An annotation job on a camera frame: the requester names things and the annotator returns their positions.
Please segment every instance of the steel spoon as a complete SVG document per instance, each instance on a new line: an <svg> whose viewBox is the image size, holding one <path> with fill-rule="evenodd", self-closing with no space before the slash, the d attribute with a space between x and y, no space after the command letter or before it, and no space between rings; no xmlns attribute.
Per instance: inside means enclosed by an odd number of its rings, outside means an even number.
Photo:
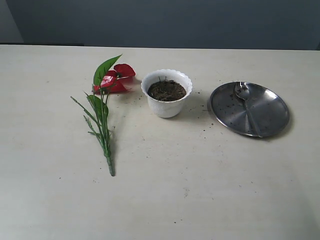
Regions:
<svg viewBox="0 0 320 240"><path fill-rule="evenodd" d="M253 129L256 132L256 134L258 135L258 137L262 138L260 128L259 128L257 122L255 121L254 117L252 116L251 110L248 108L248 100L250 99L250 91L247 88L247 86L244 84L244 82L237 81L235 83L234 93L238 98L244 100L244 107L246 110L246 114L248 116L249 123L253 127Z"/></svg>

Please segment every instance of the dirt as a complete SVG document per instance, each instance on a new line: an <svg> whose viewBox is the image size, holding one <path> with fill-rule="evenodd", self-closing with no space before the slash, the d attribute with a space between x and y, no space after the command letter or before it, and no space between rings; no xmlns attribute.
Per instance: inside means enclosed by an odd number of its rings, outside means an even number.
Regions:
<svg viewBox="0 0 320 240"><path fill-rule="evenodd" d="M163 102L182 99L186 94L184 87L174 80L158 81L148 89L148 95L150 97Z"/></svg>

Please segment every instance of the white table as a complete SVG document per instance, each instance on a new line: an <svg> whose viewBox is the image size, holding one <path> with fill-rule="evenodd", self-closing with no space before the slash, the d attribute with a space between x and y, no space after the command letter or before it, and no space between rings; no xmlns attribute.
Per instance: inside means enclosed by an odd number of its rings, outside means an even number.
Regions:
<svg viewBox="0 0 320 240"><path fill-rule="evenodd" d="M70 96L88 107L121 53L137 79L175 69L193 93L172 119L138 84L111 96L111 177ZM237 80L279 94L291 128L253 139L213 119L211 92ZM320 239L320 52L0 45L0 81L1 240Z"/></svg>

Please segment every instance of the gray wall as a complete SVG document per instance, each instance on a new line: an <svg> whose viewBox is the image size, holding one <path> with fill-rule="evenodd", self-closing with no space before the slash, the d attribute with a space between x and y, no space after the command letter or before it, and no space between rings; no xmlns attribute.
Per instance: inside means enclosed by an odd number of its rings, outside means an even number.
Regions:
<svg viewBox="0 0 320 240"><path fill-rule="evenodd" d="M7 0L27 43L314 50L320 0Z"/></svg>
<svg viewBox="0 0 320 240"><path fill-rule="evenodd" d="M0 43L23 42L6 0L0 0Z"/></svg>

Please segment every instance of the white plastic cup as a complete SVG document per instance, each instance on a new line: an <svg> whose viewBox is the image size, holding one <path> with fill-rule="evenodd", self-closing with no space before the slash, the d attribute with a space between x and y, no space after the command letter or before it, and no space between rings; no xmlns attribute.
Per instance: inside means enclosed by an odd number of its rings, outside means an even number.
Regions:
<svg viewBox="0 0 320 240"><path fill-rule="evenodd" d="M159 101L148 95L150 86L159 80L174 80L186 91L186 95L176 101ZM184 73L172 69L160 69L148 73L141 83L141 89L146 95L149 107L160 118L168 119L176 116L182 110L187 97L192 91L192 82Z"/></svg>

